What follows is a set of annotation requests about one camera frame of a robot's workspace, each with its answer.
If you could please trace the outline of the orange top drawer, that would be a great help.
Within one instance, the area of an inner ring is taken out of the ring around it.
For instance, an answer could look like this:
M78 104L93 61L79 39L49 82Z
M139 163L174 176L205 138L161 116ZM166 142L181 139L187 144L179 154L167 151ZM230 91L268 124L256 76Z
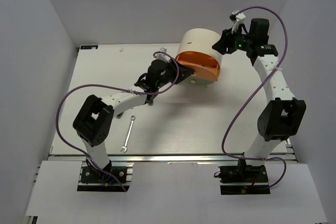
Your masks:
M175 59L181 65L192 68L197 78L212 82L218 81L221 67L212 56L201 52L186 51L178 54Z

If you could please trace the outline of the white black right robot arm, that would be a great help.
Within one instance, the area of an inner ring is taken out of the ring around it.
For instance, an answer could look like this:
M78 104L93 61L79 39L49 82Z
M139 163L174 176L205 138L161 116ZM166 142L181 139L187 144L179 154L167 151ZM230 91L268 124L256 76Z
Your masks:
M212 46L222 55L244 51L266 94L267 105L257 119L258 134L239 159L237 175L245 182L255 177L256 168L264 165L275 147L297 134L307 107L304 100L298 100L290 91L278 66L278 51L268 42L268 29L269 21L264 18L252 19L249 31L244 24L235 23L223 30Z

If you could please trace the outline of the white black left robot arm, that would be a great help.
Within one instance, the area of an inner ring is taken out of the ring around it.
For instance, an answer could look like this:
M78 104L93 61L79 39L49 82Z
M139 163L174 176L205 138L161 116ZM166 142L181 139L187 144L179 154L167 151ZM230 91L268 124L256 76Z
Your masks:
M86 98L73 122L73 128L83 140L90 156L87 159L93 168L93 176L101 182L110 178L111 161L105 146L112 119L125 111L153 102L159 89L169 83L178 84L194 73L194 70L160 59L152 61L146 73L143 73L131 87L131 92L120 92L99 98L90 95Z

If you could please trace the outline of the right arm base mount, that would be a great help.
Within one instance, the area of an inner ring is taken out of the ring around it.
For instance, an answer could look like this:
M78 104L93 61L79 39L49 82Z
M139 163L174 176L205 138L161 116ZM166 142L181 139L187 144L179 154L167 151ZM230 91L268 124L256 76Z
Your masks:
M219 166L214 173L219 179L221 195L269 195L269 181L265 166L246 168Z

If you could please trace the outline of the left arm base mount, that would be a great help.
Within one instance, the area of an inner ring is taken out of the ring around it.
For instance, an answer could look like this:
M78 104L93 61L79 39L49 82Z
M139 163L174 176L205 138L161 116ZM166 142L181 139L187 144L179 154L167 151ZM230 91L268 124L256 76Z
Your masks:
M116 165L111 166L110 173L119 180L124 189L113 177L94 170L88 164L83 164L80 170L77 191L127 192L132 181L132 165L122 165L121 163L117 163Z

